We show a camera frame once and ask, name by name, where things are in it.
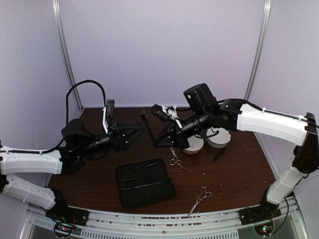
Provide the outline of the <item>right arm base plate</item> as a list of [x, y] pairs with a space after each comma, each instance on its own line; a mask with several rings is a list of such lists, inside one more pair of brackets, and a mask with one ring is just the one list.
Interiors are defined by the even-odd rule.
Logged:
[[282, 213], [279, 209], [270, 210], [262, 208], [261, 206], [247, 207], [238, 211], [239, 218], [242, 225], [254, 224], [271, 220], [275, 217], [279, 217]]

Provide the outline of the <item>silver hair scissors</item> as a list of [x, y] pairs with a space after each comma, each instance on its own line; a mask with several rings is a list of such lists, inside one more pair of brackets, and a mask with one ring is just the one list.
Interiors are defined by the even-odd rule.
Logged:
[[212, 197], [212, 193], [210, 191], [207, 191], [207, 186], [206, 184], [202, 185], [199, 189], [200, 193], [197, 197], [197, 200], [195, 201], [194, 205], [192, 206], [191, 210], [189, 211], [188, 213], [188, 217], [190, 217], [190, 215], [195, 211], [195, 209], [197, 208], [197, 206], [200, 204], [200, 202], [203, 200], [203, 199], [206, 199], [206, 198], [210, 198]]

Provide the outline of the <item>black hair clip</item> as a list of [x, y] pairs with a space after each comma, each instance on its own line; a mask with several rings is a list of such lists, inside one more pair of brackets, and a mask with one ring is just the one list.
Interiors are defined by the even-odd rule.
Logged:
[[155, 138], [154, 138], [152, 129], [150, 127], [150, 124], [149, 124], [149, 121], [148, 121], [148, 118], [147, 118], [145, 110], [141, 110], [140, 117], [141, 117], [141, 119], [143, 121], [143, 124], [144, 124], [144, 126], [146, 128], [146, 131], [148, 132], [148, 134], [149, 134], [149, 136], [150, 136], [150, 138], [152, 140], [152, 144], [154, 144]]

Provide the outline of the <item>black zippered tool case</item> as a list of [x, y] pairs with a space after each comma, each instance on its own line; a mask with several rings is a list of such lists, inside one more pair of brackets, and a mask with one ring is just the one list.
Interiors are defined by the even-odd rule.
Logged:
[[119, 198], [124, 209], [140, 208], [176, 196], [164, 161], [155, 158], [116, 168]]

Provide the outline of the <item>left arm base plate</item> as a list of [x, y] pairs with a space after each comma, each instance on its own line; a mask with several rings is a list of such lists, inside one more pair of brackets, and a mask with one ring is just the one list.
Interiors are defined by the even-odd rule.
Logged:
[[87, 220], [89, 218], [89, 212], [87, 210], [77, 208], [68, 207], [66, 210], [51, 209], [44, 211], [47, 217], [58, 222], [70, 224], [72, 226], [86, 226]]

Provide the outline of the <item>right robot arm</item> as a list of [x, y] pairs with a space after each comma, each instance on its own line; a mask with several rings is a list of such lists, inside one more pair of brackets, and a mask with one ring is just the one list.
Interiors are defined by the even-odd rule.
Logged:
[[261, 108], [244, 99], [218, 101], [206, 83], [197, 84], [184, 96], [193, 115], [180, 119], [174, 107], [153, 105], [152, 114], [166, 125], [153, 139], [154, 147], [189, 147], [188, 139], [209, 128], [248, 131], [283, 139], [295, 145], [294, 158], [284, 173], [266, 190], [256, 208], [267, 219], [298, 183], [319, 167], [318, 125], [311, 113], [295, 116]]

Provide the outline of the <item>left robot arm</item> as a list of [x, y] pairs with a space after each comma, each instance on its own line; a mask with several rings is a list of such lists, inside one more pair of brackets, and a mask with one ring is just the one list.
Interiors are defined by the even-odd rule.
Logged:
[[0, 150], [0, 193], [42, 207], [61, 221], [72, 216], [61, 191], [37, 186], [18, 173], [76, 174], [85, 160], [128, 150], [145, 132], [141, 123], [120, 122], [93, 134], [80, 119], [66, 124], [61, 133], [65, 146], [47, 150], [23, 150], [2, 146]]

